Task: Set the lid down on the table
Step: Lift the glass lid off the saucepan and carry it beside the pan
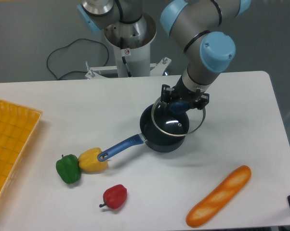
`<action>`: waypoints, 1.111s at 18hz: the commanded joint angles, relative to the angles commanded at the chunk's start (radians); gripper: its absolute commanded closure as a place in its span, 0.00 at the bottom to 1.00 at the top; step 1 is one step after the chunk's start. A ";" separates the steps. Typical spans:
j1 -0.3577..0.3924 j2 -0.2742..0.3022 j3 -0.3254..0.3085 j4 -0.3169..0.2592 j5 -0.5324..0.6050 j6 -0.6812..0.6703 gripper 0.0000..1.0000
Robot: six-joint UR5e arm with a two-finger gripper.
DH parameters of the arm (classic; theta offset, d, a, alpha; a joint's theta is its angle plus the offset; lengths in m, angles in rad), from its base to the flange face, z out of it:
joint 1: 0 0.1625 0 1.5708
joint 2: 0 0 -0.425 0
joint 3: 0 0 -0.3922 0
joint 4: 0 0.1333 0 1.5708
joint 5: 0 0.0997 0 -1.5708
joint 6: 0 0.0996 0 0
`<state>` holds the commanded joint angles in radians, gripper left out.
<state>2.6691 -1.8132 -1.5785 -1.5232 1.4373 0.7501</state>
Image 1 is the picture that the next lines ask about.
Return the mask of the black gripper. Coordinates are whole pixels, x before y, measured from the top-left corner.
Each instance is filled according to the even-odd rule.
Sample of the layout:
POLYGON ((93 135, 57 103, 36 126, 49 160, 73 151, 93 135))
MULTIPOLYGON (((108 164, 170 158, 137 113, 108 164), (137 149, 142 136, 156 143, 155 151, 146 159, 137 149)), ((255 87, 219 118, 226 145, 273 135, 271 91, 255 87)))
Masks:
POLYGON ((193 103, 193 109, 203 110, 209 104, 210 95, 204 93, 198 98, 199 89, 188 89, 183 82, 182 76, 173 88, 166 84, 161 86, 160 101, 163 103, 183 101, 193 103))

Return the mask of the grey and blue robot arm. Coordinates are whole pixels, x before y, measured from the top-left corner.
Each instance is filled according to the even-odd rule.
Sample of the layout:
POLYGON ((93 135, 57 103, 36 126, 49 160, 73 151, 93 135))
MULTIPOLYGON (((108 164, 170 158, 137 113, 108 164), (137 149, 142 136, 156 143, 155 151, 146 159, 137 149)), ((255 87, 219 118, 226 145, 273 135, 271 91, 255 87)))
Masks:
MULTIPOLYGON (((174 87, 162 87, 160 100, 170 110, 201 110, 208 104, 206 90, 236 53, 233 40, 217 28, 250 4, 249 0, 174 0, 164 8, 160 23, 190 61, 174 87)), ((88 28, 103 31, 113 46, 119 77, 150 74, 150 44, 157 29, 140 0, 84 0, 77 10, 88 28)))

